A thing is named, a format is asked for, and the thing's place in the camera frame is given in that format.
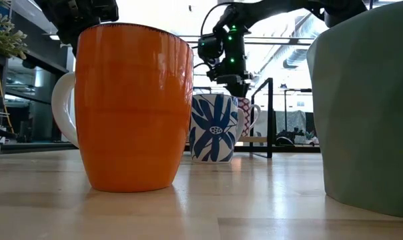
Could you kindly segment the black metal rig frame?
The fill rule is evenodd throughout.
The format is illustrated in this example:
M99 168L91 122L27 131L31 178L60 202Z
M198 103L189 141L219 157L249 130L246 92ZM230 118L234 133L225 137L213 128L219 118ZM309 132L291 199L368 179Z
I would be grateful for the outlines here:
M313 41L312 38L300 37L250 37L246 42L248 45L289 45L289 46L308 46ZM241 137L240 141L248 140L247 137ZM266 145L265 137L255 137L254 146ZM66 143L16 143L16 144L2 144L0 143L0 154L13 154L13 153L29 153L29 152L42 152L42 151L60 151L71 150L76 147L69 142ZM317 143L304 143L294 144L291 146L276 146L274 144L274 153L319 153L320 147Z

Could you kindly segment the black background robot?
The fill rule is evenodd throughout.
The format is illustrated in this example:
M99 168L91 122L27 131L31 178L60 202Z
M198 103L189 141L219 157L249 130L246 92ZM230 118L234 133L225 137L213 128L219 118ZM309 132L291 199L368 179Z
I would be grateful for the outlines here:
M294 146L296 136L305 136L305 133L294 127L293 131L282 130L276 135L276 146Z

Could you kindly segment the orange mug white handle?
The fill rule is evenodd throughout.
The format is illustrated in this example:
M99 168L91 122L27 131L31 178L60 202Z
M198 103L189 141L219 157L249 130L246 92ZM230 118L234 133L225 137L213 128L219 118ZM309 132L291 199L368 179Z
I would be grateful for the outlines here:
M169 187L184 151L193 51L167 31L106 23L77 40L75 70L56 83L51 108L99 191Z

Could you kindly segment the silver ventilation duct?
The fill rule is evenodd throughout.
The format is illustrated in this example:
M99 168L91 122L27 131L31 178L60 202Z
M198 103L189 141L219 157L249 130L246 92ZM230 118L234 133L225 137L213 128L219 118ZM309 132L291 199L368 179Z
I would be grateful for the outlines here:
M284 51L284 56L281 61L281 66L284 69L297 69L307 63L308 48L290 47Z

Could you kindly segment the white mug blue floral print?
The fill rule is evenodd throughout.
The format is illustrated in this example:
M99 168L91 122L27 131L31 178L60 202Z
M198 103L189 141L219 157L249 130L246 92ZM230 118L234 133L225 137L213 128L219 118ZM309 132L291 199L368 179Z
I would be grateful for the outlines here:
M230 163L244 128L238 98L224 94L192 97L189 152L195 163Z

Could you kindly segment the green faceted mug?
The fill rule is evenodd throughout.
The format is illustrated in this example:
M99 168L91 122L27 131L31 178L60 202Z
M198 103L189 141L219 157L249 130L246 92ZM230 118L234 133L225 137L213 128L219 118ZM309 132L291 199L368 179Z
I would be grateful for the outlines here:
M326 194L403 217L403 1L319 34L307 62Z

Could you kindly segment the black background table stand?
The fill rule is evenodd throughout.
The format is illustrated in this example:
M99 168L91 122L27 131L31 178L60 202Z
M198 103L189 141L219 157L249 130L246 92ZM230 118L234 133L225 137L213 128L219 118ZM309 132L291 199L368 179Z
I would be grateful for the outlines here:
M303 89L294 89L294 88L287 88L284 89L284 130L288 131L288 118L287 118L287 92L301 92L301 93L312 93L311 88L303 88Z

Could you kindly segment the white mug red lattice print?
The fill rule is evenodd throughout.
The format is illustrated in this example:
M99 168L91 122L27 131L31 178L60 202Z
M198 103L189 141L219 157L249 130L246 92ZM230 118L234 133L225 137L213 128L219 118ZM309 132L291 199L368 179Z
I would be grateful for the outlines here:
M254 128L260 115L261 109L258 105L252 105L251 101L244 97L238 97L238 107L244 112L244 127L242 137L247 137Z

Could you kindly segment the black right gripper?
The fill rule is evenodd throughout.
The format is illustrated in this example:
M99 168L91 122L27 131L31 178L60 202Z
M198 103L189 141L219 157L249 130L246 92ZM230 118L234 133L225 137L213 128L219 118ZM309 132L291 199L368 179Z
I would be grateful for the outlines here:
M207 76L212 81L227 84L226 89L234 97L246 98L250 84L244 81L254 78L253 74L246 69L244 35L249 33L247 27L240 25L231 25L229 31L217 29L214 32L215 36L222 40L224 52L216 64L210 64Z

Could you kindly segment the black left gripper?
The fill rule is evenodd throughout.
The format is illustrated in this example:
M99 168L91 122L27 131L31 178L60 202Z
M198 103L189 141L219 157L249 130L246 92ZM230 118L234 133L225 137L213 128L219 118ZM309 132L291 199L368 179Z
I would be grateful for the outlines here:
M93 11L93 0L34 0L44 16L56 27L57 35L64 44L70 44L77 55L80 34L98 24Z

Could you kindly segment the wooden shelf black metal frame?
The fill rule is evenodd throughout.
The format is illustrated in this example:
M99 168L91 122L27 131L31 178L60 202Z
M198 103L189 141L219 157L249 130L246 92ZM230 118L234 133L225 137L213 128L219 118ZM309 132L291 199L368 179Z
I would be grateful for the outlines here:
M267 78L251 95L251 104L255 105L256 95L264 88L268 88L268 110L267 110L267 136L264 146L254 146L255 137L253 137L253 130L250 131L250 136L248 140L243 140L243 142L248 142L248 146L236 146L235 152L237 153L252 153L254 155L265 157L271 159L274 152L274 144L276 143L276 116L273 108L273 92L274 92L274 79L272 77Z

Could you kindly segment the potted plant striped pot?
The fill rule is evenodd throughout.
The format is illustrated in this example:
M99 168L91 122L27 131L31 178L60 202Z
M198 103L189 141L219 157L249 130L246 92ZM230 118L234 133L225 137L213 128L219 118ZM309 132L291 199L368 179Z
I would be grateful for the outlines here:
M20 57L26 59L27 37L24 32L15 31L15 24L11 22L12 0L0 0L0 57Z

